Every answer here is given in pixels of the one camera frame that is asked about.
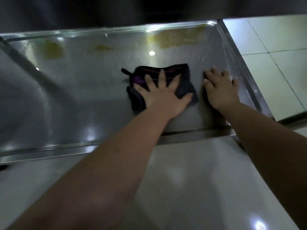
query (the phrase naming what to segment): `black cloth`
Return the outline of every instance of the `black cloth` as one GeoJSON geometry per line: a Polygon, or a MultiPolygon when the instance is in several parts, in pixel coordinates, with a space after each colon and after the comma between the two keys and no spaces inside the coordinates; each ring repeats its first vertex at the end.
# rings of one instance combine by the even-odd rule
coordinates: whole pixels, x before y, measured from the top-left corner
{"type": "Polygon", "coordinates": [[[135,69],[134,73],[131,73],[126,69],[122,69],[122,72],[129,76],[130,85],[127,87],[127,93],[131,100],[132,110],[136,113],[140,113],[145,110],[146,104],[141,94],[137,92],[135,88],[133,88],[133,84],[139,84],[141,87],[148,90],[147,84],[145,82],[145,75],[150,75],[154,83],[157,85],[159,72],[161,69],[165,71],[167,86],[171,83],[176,75],[181,74],[180,83],[175,92],[175,95],[181,99],[187,93],[193,93],[194,95],[189,105],[198,103],[199,99],[193,84],[190,82],[190,69],[187,64],[172,65],[166,68],[139,66],[135,69]]]}

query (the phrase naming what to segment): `stainless steel tray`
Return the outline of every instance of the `stainless steel tray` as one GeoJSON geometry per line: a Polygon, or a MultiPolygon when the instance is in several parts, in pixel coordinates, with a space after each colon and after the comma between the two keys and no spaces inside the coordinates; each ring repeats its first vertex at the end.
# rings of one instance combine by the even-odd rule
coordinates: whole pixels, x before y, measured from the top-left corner
{"type": "Polygon", "coordinates": [[[222,21],[1,36],[0,163],[87,153],[116,133],[134,117],[121,68],[188,63],[201,101],[159,143],[235,134],[202,98],[213,65],[239,77],[243,103],[271,116],[222,21]]]}

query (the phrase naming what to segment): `hand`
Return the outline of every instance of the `hand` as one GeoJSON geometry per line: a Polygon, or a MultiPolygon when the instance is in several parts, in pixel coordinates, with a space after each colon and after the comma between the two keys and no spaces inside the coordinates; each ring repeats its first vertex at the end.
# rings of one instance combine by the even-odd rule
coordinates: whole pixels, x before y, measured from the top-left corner
{"type": "Polygon", "coordinates": [[[149,92],[138,84],[134,84],[134,88],[143,96],[146,108],[156,108],[172,119],[178,116],[187,107],[193,96],[193,93],[188,93],[182,99],[178,99],[175,95],[180,82],[180,76],[181,75],[177,75],[167,87],[165,72],[161,69],[158,87],[156,87],[151,77],[147,74],[145,76],[145,81],[149,92]]]}
{"type": "Polygon", "coordinates": [[[237,78],[231,82],[228,71],[224,70],[220,74],[215,66],[211,71],[205,70],[205,74],[209,80],[204,80],[204,86],[208,100],[213,108],[222,113],[234,104],[240,103],[238,96],[239,82],[237,78]]]}

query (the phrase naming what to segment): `finger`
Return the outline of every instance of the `finger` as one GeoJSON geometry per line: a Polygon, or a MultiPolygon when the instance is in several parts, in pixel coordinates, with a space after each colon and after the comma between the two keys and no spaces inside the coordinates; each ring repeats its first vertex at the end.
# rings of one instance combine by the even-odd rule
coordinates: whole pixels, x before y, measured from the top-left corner
{"type": "Polygon", "coordinates": [[[181,74],[177,75],[174,77],[174,79],[171,81],[171,83],[169,84],[169,88],[173,91],[173,92],[176,92],[178,86],[179,86],[179,83],[180,83],[180,77],[181,77],[181,74]]]}
{"type": "Polygon", "coordinates": [[[152,78],[148,74],[145,75],[145,81],[149,91],[153,91],[157,88],[156,84],[153,82],[152,78]]]}
{"type": "Polygon", "coordinates": [[[187,93],[185,96],[182,97],[182,99],[180,99],[182,105],[184,107],[186,107],[187,105],[189,105],[189,103],[191,102],[193,97],[193,93],[187,93]]]}
{"type": "Polygon", "coordinates": [[[208,80],[211,81],[213,83],[213,85],[217,85],[217,83],[219,82],[220,78],[216,75],[214,75],[212,72],[210,72],[209,70],[205,70],[205,74],[208,77],[208,80]]]}
{"type": "Polygon", "coordinates": [[[223,77],[230,81],[230,75],[227,70],[224,70],[222,73],[223,77]]]}
{"type": "Polygon", "coordinates": [[[239,93],[239,79],[237,77],[232,80],[232,86],[235,87],[237,93],[239,93]]]}
{"type": "Polygon", "coordinates": [[[221,76],[215,65],[212,67],[211,72],[216,76],[221,76]]]}
{"type": "Polygon", "coordinates": [[[159,73],[158,88],[165,88],[165,87],[166,87],[165,72],[163,69],[161,69],[159,73]]]}
{"type": "Polygon", "coordinates": [[[144,89],[142,86],[134,83],[133,84],[133,88],[136,89],[137,92],[139,92],[143,97],[145,97],[148,93],[148,91],[146,89],[144,89]]]}
{"type": "Polygon", "coordinates": [[[209,93],[211,90],[214,89],[213,84],[208,79],[204,80],[204,87],[205,87],[207,93],[209,93]]]}

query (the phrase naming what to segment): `stainless steel table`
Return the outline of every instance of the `stainless steel table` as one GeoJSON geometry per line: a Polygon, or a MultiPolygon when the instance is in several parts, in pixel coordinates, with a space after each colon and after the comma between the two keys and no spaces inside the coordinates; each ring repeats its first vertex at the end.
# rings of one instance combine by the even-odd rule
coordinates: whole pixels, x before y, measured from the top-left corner
{"type": "Polygon", "coordinates": [[[272,116],[222,21],[1,37],[0,164],[88,153],[116,133],[134,117],[121,68],[188,63],[201,101],[159,143],[235,134],[202,98],[202,72],[213,65],[239,77],[243,103],[272,116]]]}

